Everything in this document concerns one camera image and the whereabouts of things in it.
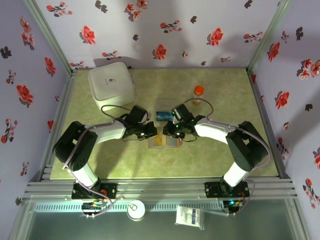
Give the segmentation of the blue credit card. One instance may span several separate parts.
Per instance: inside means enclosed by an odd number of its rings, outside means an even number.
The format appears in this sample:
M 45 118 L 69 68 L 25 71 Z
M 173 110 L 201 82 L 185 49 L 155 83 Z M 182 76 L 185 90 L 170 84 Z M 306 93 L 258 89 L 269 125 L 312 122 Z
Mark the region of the blue credit card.
M 173 121 L 174 116 L 171 111 L 157 111 L 155 119 L 157 122 L 167 122 Z

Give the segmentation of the brown card holder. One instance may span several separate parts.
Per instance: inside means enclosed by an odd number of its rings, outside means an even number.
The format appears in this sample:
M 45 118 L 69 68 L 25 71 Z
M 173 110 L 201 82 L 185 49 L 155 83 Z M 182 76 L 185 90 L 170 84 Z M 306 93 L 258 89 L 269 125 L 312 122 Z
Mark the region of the brown card holder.
M 156 147 L 155 146 L 155 137 L 152 137 L 148 140 L 148 148 L 149 149 L 175 149 L 180 147 L 180 142 L 177 138 L 173 138 L 166 135 L 166 146 L 164 147 Z

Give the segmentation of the yellow credit card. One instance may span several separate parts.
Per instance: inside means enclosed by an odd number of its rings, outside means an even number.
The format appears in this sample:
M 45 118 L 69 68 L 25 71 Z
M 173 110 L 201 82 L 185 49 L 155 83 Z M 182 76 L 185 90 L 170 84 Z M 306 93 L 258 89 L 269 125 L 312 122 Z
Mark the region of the yellow credit card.
M 167 145 L 167 136 L 163 135 L 162 133 L 159 133 L 154 138 L 154 146 L 155 147 L 165 147 Z

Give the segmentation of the transparent acrylic card tray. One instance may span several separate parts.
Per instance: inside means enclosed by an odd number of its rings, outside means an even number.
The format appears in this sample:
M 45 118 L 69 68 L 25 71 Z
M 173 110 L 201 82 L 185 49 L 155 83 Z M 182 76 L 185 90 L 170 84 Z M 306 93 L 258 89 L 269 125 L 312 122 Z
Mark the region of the transparent acrylic card tray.
M 155 117 L 157 111 L 171 111 L 174 107 L 175 99 L 173 98 L 157 98 L 155 101 Z

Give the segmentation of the vitamin bottle with orange cap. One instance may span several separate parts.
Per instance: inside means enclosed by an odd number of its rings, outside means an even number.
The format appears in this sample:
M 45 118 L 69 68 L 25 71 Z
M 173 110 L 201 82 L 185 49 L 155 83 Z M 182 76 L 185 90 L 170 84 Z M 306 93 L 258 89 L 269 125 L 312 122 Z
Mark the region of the vitamin bottle with orange cap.
M 204 94 L 204 87 L 202 85 L 197 85 L 195 88 L 194 88 L 194 99 L 192 100 L 192 102 L 196 105 L 200 104 L 201 103 L 201 100 L 200 98 L 203 96 Z

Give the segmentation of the white square lidded box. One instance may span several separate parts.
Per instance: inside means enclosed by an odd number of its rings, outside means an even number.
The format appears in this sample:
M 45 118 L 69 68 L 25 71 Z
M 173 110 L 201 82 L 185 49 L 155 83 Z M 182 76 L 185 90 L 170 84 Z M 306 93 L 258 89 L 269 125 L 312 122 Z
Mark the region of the white square lidded box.
M 88 82 L 95 104 L 100 109 L 113 109 L 115 105 L 123 106 L 135 101 L 135 85 L 123 62 L 91 69 Z

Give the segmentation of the round tin can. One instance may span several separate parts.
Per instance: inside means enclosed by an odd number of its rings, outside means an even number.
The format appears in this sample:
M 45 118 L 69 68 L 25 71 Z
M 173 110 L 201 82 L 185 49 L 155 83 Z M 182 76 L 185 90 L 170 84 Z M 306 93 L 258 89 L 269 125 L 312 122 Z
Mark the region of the round tin can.
M 141 221 L 146 214 L 145 204 L 140 200 L 133 200 L 127 207 L 127 216 L 133 221 Z

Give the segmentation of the white tissue packet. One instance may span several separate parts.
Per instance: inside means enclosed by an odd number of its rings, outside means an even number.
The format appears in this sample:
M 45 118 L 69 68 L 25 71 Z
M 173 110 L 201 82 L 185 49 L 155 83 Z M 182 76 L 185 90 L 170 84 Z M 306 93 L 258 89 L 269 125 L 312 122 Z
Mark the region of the white tissue packet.
M 175 225 L 196 227 L 204 230 L 204 211 L 200 208 L 178 206 L 176 209 Z

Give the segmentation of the aluminium side rail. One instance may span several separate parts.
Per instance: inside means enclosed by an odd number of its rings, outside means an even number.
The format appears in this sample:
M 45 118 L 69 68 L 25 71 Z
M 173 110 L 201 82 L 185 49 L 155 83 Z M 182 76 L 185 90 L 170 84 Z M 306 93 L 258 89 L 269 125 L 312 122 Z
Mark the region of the aluminium side rail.
M 272 126 L 270 124 L 270 120 L 269 120 L 269 116 L 267 114 L 266 108 L 264 103 L 261 101 L 261 92 L 259 90 L 259 87 L 257 85 L 257 83 L 254 83 L 252 76 L 254 75 L 254 73 L 249 70 L 249 68 L 247 67 L 246 69 L 246 73 L 248 76 L 248 79 L 250 81 L 250 85 L 253 91 L 253 95 L 255 97 L 256 100 L 256 104 L 261 116 L 261 120 L 262 120 L 262 124 L 265 130 L 265 134 L 267 137 L 267 142 L 273 157 L 273 162 L 275 164 L 277 173 L 278 173 L 278 177 L 280 179 L 289 179 L 289 175 L 286 173 L 286 168 L 284 165 L 284 162 L 282 160 L 282 156 L 281 153 L 279 152 L 278 148 L 276 147 L 276 143 L 278 142 L 278 140 L 275 138 Z
M 58 141 L 62 134 L 64 122 L 68 112 L 74 84 L 78 75 L 78 70 L 73 70 L 71 75 L 67 77 L 62 95 L 60 97 L 56 115 L 53 120 L 53 127 L 49 134 L 48 142 L 44 151 L 43 161 L 40 169 L 38 181 L 50 180 L 51 172 L 55 162 L 55 155 L 52 150 L 55 143 Z

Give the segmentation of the wide aluminium base rail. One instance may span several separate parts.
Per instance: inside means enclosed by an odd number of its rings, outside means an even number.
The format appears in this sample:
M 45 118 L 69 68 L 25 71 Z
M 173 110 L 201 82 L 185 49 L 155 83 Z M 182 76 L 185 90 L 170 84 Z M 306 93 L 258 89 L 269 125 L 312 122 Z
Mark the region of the wide aluminium base rail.
M 204 200 L 205 183 L 218 182 L 218 177 L 192 178 L 131 178 L 103 179 L 102 183 L 116 183 L 116 200 Z M 291 179 L 275 176 L 248 178 L 248 188 L 253 192 L 252 200 L 296 199 L 297 191 Z M 70 200 L 73 180 L 50 180 L 29 182 L 22 196 L 24 200 L 39 198 L 45 200 Z

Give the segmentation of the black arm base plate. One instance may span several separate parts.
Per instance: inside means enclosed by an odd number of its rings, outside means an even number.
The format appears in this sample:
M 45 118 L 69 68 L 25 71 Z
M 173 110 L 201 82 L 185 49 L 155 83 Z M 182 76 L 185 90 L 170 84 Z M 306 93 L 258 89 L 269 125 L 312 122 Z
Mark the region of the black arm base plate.
M 116 183 L 97 183 L 92 187 L 93 191 L 99 192 L 114 200 L 118 185 Z M 83 188 L 79 183 L 73 184 L 71 193 L 72 200 L 102 199 L 102 196 Z
M 234 187 L 224 182 L 205 182 L 204 191 L 207 198 L 248 198 L 250 196 L 248 183 L 243 181 Z

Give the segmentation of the aluminium corner post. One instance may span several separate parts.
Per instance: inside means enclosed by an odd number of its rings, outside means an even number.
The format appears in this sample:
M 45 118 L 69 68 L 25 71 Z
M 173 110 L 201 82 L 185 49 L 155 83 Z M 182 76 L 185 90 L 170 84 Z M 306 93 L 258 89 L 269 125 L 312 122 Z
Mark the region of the aluminium corner post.
M 248 75 L 252 72 L 253 68 L 255 67 L 255 64 L 259 61 L 264 47 L 267 45 L 268 41 L 273 37 L 273 34 L 277 26 L 280 24 L 285 12 L 287 11 L 287 8 L 289 7 L 292 1 L 293 0 L 279 1 L 275 14 L 273 15 L 265 33 L 263 34 L 263 37 L 260 43 L 258 44 L 258 47 L 253 54 L 253 57 L 251 58 L 248 66 L 246 67 L 246 73 Z
M 43 13 L 41 12 L 38 4 L 36 3 L 36 0 L 23 0 L 23 2 L 28 8 L 31 15 L 33 16 L 34 20 L 36 21 L 38 27 L 42 31 L 44 37 L 46 38 L 48 44 L 55 53 L 59 62 L 62 64 L 64 70 L 68 73 L 69 76 L 72 76 L 73 70 L 71 69 L 68 60 L 62 48 L 60 47 L 56 37 L 54 36 L 48 22 L 46 21 Z

